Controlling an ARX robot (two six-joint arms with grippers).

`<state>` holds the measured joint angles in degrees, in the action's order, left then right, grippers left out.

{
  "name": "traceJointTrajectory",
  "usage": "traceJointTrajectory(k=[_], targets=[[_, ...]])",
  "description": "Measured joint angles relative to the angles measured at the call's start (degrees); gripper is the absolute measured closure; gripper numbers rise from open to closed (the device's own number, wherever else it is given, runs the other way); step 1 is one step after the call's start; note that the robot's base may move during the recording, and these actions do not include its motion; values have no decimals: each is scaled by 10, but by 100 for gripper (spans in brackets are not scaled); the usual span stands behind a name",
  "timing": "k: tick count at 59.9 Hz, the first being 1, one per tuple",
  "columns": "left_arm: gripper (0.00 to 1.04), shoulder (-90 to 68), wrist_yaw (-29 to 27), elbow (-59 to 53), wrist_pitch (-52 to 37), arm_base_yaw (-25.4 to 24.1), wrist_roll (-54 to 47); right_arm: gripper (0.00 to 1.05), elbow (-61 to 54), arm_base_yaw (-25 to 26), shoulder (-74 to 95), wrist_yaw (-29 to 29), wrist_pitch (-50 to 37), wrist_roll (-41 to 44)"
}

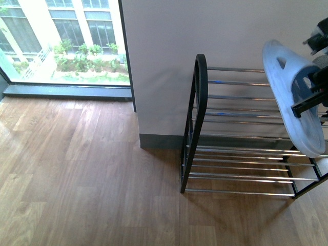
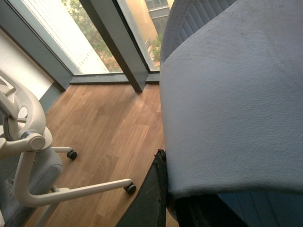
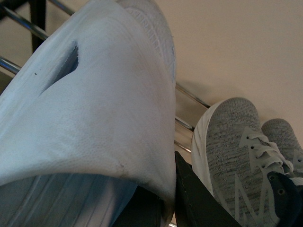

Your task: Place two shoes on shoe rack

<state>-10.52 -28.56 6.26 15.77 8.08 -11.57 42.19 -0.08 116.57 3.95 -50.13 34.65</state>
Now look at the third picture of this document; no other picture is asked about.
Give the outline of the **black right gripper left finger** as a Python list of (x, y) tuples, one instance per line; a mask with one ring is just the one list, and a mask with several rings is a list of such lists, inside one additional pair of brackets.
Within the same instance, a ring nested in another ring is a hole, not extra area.
[(138, 186), (113, 226), (160, 227), (162, 205), (159, 196)]

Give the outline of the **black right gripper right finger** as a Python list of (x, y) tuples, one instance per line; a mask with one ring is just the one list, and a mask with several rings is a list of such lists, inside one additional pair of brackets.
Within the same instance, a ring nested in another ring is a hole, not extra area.
[(175, 217), (178, 227), (239, 227), (176, 151)]

